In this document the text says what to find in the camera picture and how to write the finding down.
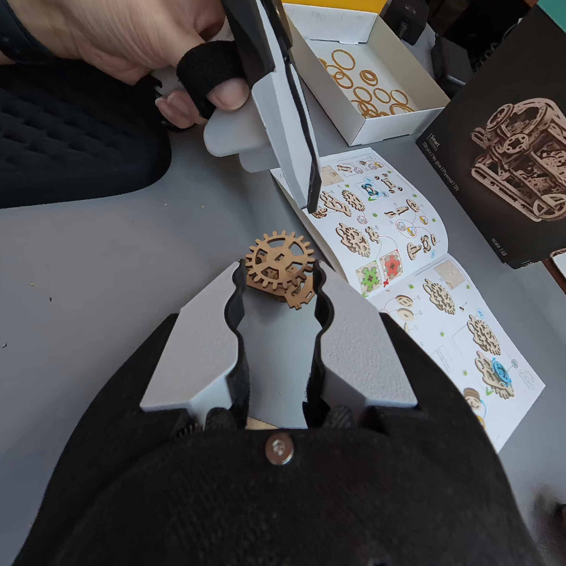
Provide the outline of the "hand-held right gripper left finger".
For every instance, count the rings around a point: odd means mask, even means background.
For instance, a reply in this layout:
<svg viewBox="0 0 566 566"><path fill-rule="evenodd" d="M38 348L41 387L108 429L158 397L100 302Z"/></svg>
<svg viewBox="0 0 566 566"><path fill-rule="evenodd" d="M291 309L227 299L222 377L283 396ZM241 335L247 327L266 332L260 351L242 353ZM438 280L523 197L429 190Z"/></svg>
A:
<svg viewBox="0 0 566 566"><path fill-rule="evenodd" d="M199 425L214 407L245 428L250 376L238 325L244 318L247 270L236 261L180 309L147 390L146 412L186 409Z"/></svg>

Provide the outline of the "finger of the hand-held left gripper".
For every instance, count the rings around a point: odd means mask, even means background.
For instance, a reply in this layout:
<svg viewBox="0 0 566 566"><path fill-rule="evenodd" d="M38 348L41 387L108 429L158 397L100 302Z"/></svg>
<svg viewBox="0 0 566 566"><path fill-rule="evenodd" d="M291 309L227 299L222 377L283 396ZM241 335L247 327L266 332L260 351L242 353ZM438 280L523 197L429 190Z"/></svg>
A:
<svg viewBox="0 0 566 566"><path fill-rule="evenodd" d="M287 186L300 209L314 213L322 187L319 153L299 77L293 64L271 47L275 69L252 87Z"/></svg>

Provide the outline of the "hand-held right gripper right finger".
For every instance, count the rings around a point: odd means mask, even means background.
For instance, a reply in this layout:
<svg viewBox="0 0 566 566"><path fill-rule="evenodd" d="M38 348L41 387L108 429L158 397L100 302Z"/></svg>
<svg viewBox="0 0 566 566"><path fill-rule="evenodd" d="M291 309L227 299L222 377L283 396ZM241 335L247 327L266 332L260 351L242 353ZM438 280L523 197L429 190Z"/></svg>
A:
<svg viewBox="0 0 566 566"><path fill-rule="evenodd" d="M329 409L357 423L370 406L415 407L417 398L379 311L323 261L315 261L315 338L305 421L320 427Z"/></svg>

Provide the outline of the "wooden gear assembly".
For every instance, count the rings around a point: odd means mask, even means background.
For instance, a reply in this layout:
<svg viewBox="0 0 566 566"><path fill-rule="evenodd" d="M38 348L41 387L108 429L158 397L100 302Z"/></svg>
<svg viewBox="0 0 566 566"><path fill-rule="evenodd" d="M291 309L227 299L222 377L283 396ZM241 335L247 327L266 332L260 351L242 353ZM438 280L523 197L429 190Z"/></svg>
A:
<svg viewBox="0 0 566 566"><path fill-rule="evenodd" d="M310 243L294 232L265 234L246 255L247 285L300 310L315 296L313 254Z"/></svg>

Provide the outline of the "grey desk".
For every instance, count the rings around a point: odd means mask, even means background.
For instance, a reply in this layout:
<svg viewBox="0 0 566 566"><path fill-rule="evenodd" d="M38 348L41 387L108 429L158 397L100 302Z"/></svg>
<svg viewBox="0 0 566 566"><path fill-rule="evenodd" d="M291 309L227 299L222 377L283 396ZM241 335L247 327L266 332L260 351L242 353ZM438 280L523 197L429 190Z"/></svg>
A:
<svg viewBox="0 0 566 566"><path fill-rule="evenodd" d="M11 565L53 468L106 381L167 315L273 230L306 234L267 173L173 134L154 185L1 211L1 565ZM546 384L499 456L546 565L565 565L565 294L541 264L500 263L413 138L373 144L437 210L449 252Z"/></svg>

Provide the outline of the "dark equipment behind desk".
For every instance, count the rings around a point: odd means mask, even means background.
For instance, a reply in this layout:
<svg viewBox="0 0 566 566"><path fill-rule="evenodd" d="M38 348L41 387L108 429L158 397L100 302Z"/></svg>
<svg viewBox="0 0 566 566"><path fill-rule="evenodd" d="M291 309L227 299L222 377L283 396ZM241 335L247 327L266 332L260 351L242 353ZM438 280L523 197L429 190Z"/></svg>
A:
<svg viewBox="0 0 566 566"><path fill-rule="evenodd" d="M435 81L454 98L537 1L386 1L381 17L415 45L429 24Z"/></svg>

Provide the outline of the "person's left hand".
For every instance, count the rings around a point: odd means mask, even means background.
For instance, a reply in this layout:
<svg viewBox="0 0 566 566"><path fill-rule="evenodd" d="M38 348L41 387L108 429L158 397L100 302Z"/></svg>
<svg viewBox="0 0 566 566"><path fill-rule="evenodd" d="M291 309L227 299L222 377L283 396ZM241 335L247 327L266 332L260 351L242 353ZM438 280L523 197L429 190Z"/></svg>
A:
<svg viewBox="0 0 566 566"><path fill-rule="evenodd" d="M177 67L225 22L220 1L8 1L55 57L83 60L127 84Z"/></svg>

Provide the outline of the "open instruction booklet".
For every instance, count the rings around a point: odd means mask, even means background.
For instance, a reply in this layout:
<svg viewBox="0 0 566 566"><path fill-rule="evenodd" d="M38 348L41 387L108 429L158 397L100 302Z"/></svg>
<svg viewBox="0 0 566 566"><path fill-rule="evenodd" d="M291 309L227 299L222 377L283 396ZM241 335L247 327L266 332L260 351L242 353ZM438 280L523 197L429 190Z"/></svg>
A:
<svg viewBox="0 0 566 566"><path fill-rule="evenodd" d="M330 265L455 383L499 452L544 388L469 275L439 213L371 148L320 158L313 214L297 210Z"/></svg>

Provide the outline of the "yellow plastic bin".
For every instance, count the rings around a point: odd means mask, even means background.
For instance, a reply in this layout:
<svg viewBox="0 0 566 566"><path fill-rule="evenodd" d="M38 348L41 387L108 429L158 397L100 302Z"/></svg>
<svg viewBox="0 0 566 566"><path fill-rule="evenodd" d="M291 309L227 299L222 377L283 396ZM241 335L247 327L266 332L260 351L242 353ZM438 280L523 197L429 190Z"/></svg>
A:
<svg viewBox="0 0 566 566"><path fill-rule="evenodd" d="M298 0L282 1L284 4L298 4L305 6L326 7L340 10L353 10L380 14L389 1L370 1L370 0Z"/></svg>

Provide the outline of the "white cardboard box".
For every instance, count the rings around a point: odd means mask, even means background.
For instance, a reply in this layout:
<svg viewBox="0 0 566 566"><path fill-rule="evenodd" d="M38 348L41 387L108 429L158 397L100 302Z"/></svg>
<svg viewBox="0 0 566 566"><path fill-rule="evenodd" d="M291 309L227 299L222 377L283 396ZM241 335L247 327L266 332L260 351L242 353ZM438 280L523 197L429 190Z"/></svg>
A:
<svg viewBox="0 0 566 566"><path fill-rule="evenodd" d="M298 4L284 8L297 70L348 145L422 132L449 104L434 78L377 14ZM363 118L319 62L338 48L386 67L414 101L416 111Z"/></svg>

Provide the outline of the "black model kit box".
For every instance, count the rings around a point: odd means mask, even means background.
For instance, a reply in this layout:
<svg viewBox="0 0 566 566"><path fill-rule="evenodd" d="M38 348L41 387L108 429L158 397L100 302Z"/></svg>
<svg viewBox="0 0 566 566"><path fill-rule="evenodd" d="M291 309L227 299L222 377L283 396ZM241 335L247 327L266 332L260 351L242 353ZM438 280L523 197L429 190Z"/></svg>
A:
<svg viewBox="0 0 566 566"><path fill-rule="evenodd" d="M417 145L503 263L565 249L565 1L539 1Z"/></svg>

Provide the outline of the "black wristband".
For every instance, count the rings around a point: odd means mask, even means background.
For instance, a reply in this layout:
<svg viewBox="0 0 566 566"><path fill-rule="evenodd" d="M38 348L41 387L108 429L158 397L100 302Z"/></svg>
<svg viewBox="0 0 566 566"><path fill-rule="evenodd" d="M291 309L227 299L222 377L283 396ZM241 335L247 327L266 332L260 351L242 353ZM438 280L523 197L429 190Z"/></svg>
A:
<svg viewBox="0 0 566 566"><path fill-rule="evenodd" d="M1 1L1 52L24 65L44 65L55 56L21 23L7 1Z"/></svg>

